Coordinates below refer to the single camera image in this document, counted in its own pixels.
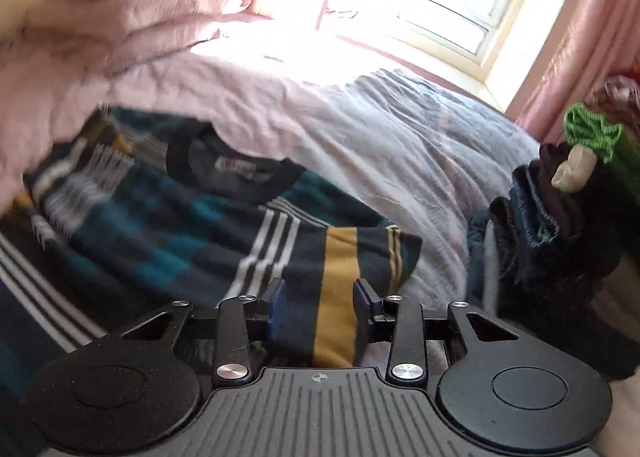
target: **ribbed surface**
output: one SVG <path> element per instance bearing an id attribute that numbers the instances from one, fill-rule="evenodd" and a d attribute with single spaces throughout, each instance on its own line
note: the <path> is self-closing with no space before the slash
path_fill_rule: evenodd
<path id="1" fill-rule="evenodd" d="M 267 369 L 215 393 L 200 418 L 145 457 L 474 457 L 490 455 L 444 426 L 426 397 L 370 369 Z"/>

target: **silver screw head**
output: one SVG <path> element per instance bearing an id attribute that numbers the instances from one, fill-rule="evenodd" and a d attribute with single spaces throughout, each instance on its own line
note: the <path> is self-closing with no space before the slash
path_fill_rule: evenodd
<path id="1" fill-rule="evenodd" d="M 222 379 L 241 379 L 248 373 L 249 369 L 239 363 L 227 363 L 226 365 L 220 365 L 216 369 L 216 374 Z"/>
<path id="2" fill-rule="evenodd" d="M 400 363 L 391 369 L 391 373 L 398 379 L 418 379 L 424 371 L 414 363 Z"/>

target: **round pad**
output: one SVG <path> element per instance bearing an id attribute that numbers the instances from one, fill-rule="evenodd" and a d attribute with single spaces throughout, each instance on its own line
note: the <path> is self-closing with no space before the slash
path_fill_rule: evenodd
<path id="1" fill-rule="evenodd" d="M 442 413 L 473 439 L 517 453 L 560 453 L 589 442 L 609 417 L 606 382 L 581 361 L 527 337 L 465 339 L 443 374 Z"/>
<path id="2" fill-rule="evenodd" d="M 561 377 L 533 367 L 501 372 L 494 377 L 492 388 L 507 405 L 524 410 L 551 408 L 566 396 L 566 385 Z"/>
<path id="3" fill-rule="evenodd" d="M 128 453 L 181 427 L 196 374 L 162 342 L 103 338 L 41 370 L 26 396 L 35 426 L 73 453 Z"/>

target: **clothing label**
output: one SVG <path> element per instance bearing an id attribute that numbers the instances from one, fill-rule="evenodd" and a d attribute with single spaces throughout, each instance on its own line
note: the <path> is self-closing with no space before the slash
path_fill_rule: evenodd
<path id="1" fill-rule="evenodd" d="M 250 161 L 220 156 L 216 159 L 216 170 L 219 172 L 233 172 L 245 179 L 252 180 L 255 174 L 255 164 Z"/>

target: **pillow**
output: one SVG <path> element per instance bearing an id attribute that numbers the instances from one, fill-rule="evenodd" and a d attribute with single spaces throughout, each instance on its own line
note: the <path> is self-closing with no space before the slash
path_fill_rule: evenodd
<path id="1" fill-rule="evenodd" d="M 203 15 L 184 17 L 131 33 L 117 45 L 90 36 L 29 28 L 20 36 L 69 65 L 109 77 L 136 64 L 219 38 L 220 24 Z"/>
<path id="2" fill-rule="evenodd" d="M 84 34 L 119 44 L 131 33 L 192 15 L 238 13 L 242 0 L 43 0 L 26 15 L 31 29 Z"/>
<path id="3" fill-rule="evenodd" d="M 112 76 L 133 65 L 219 37 L 220 25 L 211 17 L 197 15 L 164 22 L 129 35 L 107 54 L 98 69 Z"/>

